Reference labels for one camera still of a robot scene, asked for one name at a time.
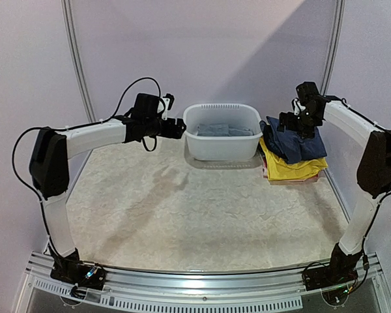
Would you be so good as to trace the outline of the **navy blue tank top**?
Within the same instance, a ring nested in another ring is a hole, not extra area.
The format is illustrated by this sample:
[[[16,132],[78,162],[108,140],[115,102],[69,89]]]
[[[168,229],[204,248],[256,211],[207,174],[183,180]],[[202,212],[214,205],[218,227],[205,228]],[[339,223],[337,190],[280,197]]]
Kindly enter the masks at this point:
[[[260,121],[265,146],[286,164],[296,164],[300,161],[314,160],[327,156],[325,145],[320,133],[315,128],[313,138],[302,138],[292,130],[278,131],[279,120],[267,116],[266,121]]]

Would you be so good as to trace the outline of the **grey denim cloth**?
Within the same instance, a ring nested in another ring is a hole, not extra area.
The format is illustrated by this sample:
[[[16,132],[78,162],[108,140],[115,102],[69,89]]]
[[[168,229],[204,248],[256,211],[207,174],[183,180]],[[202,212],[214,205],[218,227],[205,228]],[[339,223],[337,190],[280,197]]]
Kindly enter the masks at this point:
[[[253,135],[253,131],[249,128],[232,127],[228,124],[199,124],[196,131],[196,136],[201,137],[242,137]]]

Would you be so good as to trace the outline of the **white plastic wash basin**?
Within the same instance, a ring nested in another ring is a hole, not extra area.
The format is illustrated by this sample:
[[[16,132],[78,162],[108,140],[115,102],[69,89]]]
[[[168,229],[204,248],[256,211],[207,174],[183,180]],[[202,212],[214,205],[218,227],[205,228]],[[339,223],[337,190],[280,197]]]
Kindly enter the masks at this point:
[[[261,117],[245,104],[194,104],[185,109],[190,155],[201,161],[245,161],[255,155]]]

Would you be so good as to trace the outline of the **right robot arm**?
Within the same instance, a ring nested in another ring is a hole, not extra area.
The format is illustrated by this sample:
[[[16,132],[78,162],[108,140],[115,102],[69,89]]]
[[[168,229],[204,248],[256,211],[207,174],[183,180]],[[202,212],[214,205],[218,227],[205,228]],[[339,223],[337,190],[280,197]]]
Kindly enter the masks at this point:
[[[338,284],[364,253],[364,242],[382,202],[391,196],[391,130],[352,109],[344,99],[312,95],[296,99],[293,111],[281,112],[278,130],[291,130],[312,138],[316,128],[328,122],[338,127],[364,152],[356,171],[358,193],[349,225],[336,243],[325,268],[324,279]]]

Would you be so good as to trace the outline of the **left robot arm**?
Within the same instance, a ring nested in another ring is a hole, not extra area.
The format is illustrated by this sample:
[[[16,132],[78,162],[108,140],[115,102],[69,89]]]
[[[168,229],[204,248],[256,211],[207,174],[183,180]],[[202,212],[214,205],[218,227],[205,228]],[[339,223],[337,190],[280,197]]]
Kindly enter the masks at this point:
[[[117,115],[107,121],[66,129],[41,128],[29,164],[33,188],[39,194],[45,229],[54,258],[61,260],[59,273],[70,283],[84,276],[83,267],[70,256],[76,253],[66,203],[71,184],[70,161],[89,151],[122,143],[143,142],[158,137],[179,140],[183,119],[152,117],[132,119]]]

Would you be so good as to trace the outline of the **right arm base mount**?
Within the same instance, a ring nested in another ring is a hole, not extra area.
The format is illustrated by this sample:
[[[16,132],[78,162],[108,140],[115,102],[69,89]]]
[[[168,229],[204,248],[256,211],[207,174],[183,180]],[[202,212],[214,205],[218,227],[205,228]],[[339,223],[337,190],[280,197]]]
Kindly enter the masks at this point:
[[[329,265],[312,262],[302,272],[302,282],[307,291],[321,290],[324,302],[331,307],[343,306],[349,296],[365,283],[369,272],[367,255],[362,258],[364,277],[359,280],[356,266],[335,273]]]

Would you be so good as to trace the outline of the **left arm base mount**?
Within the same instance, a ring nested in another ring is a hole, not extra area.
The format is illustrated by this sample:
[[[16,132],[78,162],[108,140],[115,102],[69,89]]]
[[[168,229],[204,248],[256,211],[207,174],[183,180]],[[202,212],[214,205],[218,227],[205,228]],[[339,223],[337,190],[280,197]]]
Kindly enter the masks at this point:
[[[77,249],[67,257],[60,256],[50,246],[49,251],[54,261],[50,277],[71,284],[71,297],[82,300],[88,289],[104,289],[107,271],[100,264],[81,261]]]

